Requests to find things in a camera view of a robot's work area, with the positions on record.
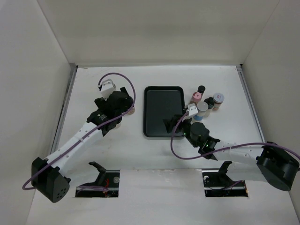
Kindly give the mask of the tall blue-band silver-lid bottle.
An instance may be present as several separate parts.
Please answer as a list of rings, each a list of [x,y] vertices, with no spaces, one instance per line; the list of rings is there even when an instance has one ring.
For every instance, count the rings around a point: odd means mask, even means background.
[[[208,104],[206,102],[200,101],[196,105],[198,113],[193,117],[195,122],[200,122],[205,116],[208,110]]]

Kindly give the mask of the pink-lid spice bottle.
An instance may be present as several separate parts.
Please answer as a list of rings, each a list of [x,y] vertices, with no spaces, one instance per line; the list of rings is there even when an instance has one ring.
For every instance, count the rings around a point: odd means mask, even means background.
[[[202,94],[200,92],[194,92],[191,99],[190,104],[198,104],[202,99]]]

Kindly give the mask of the black-cap brown spice bottle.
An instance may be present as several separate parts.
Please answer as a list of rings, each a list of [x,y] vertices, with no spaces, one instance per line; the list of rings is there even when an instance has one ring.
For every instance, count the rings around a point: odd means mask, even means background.
[[[208,97],[204,100],[204,102],[208,105],[208,110],[212,110],[214,107],[214,99],[213,97]]]

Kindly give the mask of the small dark pepper bottle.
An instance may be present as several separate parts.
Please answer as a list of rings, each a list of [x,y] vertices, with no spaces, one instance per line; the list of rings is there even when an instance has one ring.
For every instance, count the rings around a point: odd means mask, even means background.
[[[197,90],[197,91],[198,91],[199,93],[203,94],[203,93],[205,92],[205,90],[206,90],[205,86],[200,85],[200,86],[198,87],[198,90]]]

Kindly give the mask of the red-label wide jar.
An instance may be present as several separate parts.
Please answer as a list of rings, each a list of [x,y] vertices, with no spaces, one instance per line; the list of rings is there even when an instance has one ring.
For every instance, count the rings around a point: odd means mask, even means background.
[[[225,97],[221,93],[215,93],[213,95],[213,101],[214,101],[213,110],[214,111],[217,111],[220,108],[220,106],[223,103],[224,99],[225,99]]]

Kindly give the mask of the yellow-lid cream bottle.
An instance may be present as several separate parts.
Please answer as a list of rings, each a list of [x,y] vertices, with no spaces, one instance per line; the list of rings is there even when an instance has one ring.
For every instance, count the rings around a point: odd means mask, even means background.
[[[127,115],[132,115],[135,113],[135,107],[133,106],[128,112]]]

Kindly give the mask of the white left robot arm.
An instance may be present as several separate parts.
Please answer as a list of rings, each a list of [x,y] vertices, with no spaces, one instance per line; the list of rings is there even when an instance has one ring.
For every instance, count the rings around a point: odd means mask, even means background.
[[[44,159],[37,157],[32,162],[32,186],[52,203],[60,201],[70,189],[72,180],[67,172],[72,160],[120,124],[122,117],[133,109],[135,99],[125,87],[112,91],[107,99],[95,99],[97,110],[90,114],[79,131],[54,153]]]

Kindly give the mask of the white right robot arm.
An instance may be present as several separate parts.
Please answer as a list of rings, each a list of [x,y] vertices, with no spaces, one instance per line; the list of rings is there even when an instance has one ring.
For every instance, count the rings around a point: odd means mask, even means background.
[[[299,155],[273,142],[251,142],[233,145],[210,136],[201,122],[192,123],[187,115],[175,115],[164,119],[168,133],[182,133],[188,142],[198,149],[191,160],[205,158],[221,161],[217,172],[203,178],[207,187],[225,191],[245,180],[269,183],[276,189],[290,191],[300,170]]]

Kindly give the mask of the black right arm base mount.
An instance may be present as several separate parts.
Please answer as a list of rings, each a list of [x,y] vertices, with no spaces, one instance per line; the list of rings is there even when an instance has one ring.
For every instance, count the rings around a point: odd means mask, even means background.
[[[225,161],[219,169],[203,169],[202,180],[206,197],[248,197],[245,181],[233,181],[227,176],[231,161]]]

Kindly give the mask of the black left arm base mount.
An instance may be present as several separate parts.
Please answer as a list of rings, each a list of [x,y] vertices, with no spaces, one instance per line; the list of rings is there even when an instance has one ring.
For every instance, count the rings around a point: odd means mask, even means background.
[[[96,162],[89,162],[98,172],[93,182],[76,188],[76,198],[117,198],[119,197],[120,170],[106,170]]]

